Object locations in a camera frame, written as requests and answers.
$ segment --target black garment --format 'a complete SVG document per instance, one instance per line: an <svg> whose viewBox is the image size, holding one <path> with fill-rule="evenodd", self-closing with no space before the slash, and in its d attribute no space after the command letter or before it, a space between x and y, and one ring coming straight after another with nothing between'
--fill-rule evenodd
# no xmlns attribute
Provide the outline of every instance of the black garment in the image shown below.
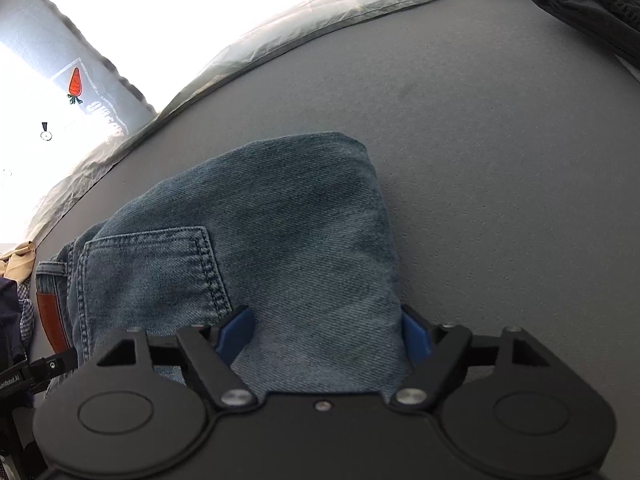
<svg viewBox="0 0 640 480"><path fill-rule="evenodd" d="M640 68L640 0L532 0Z"/></svg>
<svg viewBox="0 0 640 480"><path fill-rule="evenodd" d="M20 337L21 317L18 284L0 278L0 371L26 359Z"/></svg>

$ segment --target carrot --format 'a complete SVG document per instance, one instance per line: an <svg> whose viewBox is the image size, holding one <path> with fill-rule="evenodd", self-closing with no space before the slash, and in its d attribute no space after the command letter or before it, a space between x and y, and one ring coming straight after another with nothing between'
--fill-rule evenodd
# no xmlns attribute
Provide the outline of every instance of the carrot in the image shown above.
<svg viewBox="0 0 640 480"><path fill-rule="evenodd" d="M74 72L71 75L71 81L69 82L69 102L74 104L78 102L78 104L82 103L78 96L82 93L82 82L80 81L80 70L78 67L74 68Z"/></svg>

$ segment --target jeans back pocket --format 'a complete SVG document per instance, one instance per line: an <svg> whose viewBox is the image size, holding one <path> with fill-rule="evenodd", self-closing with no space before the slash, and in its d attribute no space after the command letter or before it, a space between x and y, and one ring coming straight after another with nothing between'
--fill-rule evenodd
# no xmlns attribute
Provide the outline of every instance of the jeans back pocket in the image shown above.
<svg viewBox="0 0 640 480"><path fill-rule="evenodd" d="M83 361L116 328L171 335L231 312L207 229L188 226L94 238L78 263Z"/></svg>

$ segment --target gray table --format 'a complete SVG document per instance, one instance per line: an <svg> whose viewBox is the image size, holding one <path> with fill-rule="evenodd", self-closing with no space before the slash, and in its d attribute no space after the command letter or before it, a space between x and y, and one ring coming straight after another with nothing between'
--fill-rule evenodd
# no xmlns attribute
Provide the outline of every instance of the gray table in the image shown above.
<svg viewBox="0 0 640 480"><path fill-rule="evenodd" d="M525 326L614 406L604 471L638 478L639 102L612 55L529 0L433 2L313 40L194 104L91 189L38 259L206 158L341 131L377 168L401 299L482 333ZM32 358L50 352L38 329Z"/></svg>

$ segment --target small screw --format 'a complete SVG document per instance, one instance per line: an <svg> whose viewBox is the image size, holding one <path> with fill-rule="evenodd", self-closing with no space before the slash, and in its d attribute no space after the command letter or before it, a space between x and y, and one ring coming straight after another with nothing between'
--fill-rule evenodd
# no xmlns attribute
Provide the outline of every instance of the small screw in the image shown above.
<svg viewBox="0 0 640 480"><path fill-rule="evenodd" d="M403 388L396 393L396 400L400 404L406 404L407 406L415 406L421 404L427 400L427 393L418 388Z"/></svg>
<svg viewBox="0 0 640 480"><path fill-rule="evenodd" d="M220 400L227 406L239 407L246 406L251 403L254 396L251 392L238 388L237 390L229 390L220 397Z"/></svg>
<svg viewBox="0 0 640 480"><path fill-rule="evenodd" d="M328 400L318 400L318 402L314 404L314 408L319 412L328 412L332 407L332 403Z"/></svg>

